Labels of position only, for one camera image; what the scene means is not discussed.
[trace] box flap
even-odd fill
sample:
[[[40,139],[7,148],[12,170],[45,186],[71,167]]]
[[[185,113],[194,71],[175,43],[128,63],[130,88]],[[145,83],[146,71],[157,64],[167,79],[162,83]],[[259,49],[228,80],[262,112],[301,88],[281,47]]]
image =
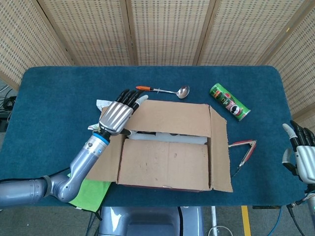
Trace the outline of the box flap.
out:
[[[99,157],[87,175],[87,179],[116,182],[120,156],[123,144],[123,135],[112,136],[110,145]]]
[[[210,107],[210,117],[212,128],[211,187],[219,191],[233,192],[230,177],[226,120],[212,107]]]
[[[211,137],[209,106],[147,100],[132,115],[126,129]]]
[[[209,190],[207,145],[126,139],[118,183]]]

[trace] table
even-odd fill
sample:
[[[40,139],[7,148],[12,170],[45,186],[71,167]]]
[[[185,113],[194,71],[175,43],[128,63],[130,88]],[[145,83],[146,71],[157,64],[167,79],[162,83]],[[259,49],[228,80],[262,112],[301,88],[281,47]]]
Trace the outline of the table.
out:
[[[239,122],[209,95],[221,83],[252,111]],[[270,66],[45,66],[25,72],[0,153],[3,178],[40,177],[69,166],[98,121],[96,99],[114,100],[137,85],[177,91],[150,99],[210,104],[227,120],[229,143],[257,140],[250,160],[232,179],[234,192],[185,192],[112,184],[106,206],[285,205],[303,197],[306,186],[282,164],[290,143],[282,129],[291,115],[277,70]],[[230,150],[231,172],[247,147]],[[53,197],[38,205],[65,206]]]

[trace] pringles can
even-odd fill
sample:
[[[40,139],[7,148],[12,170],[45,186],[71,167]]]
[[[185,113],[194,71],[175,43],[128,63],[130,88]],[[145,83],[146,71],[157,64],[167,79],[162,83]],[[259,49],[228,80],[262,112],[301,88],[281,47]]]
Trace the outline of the pringles can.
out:
[[[209,93],[219,103],[225,106],[225,108],[227,108],[238,119],[238,121],[241,121],[250,112],[250,109],[237,100],[219,83],[215,84],[210,89]]]

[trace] woven panel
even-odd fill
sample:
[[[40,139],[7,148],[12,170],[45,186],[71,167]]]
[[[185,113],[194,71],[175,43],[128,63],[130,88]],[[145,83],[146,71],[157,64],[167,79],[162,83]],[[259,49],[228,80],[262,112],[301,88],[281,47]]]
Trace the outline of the woven panel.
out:
[[[282,77],[291,113],[315,103],[315,8],[270,58]]]
[[[209,0],[132,0],[140,65],[192,65]]]
[[[222,0],[202,65],[254,65],[303,0]]]
[[[0,1],[0,31],[0,72],[12,80],[16,88],[29,67],[70,65],[29,0]]]
[[[81,65],[129,65],[119,0],[41,0]]]
[[[299,125],[302,127],[306,127],[315,133],[315,115],[310,118],[307,118],[302,122],[299,122]]]

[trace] robotic arm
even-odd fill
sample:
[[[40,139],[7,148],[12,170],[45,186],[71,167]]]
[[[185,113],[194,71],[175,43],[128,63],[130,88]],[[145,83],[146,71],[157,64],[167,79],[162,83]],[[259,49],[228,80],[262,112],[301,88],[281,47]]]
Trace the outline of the robotic arm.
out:
[[[302,128],[292,120],[290,123],[294,129],[287,124],[283,124],[283,128],[289,135],[295,155],[296,166],[290,162],[291,149],[287,149],[284,152],[282,164],[291,171],[294,176],[298,176],[302,182],[307,184],[307,190],[305,191],[306,197],[292,204],[288,204],[287,208],[291,217],[295,220],[292,208],[307,201],[315,227],[315,135],[309,129]]]
[[[33,204],[49,195],[61,202],[73,200],[81,183],[110,143],[110,136],[120,134],[128,119],[148,98],[142,91],[126,89],[99,120],[100,131],[94,132],[70,164],[70,177],[57,174],[38,179],[0,182],[0,209]]]

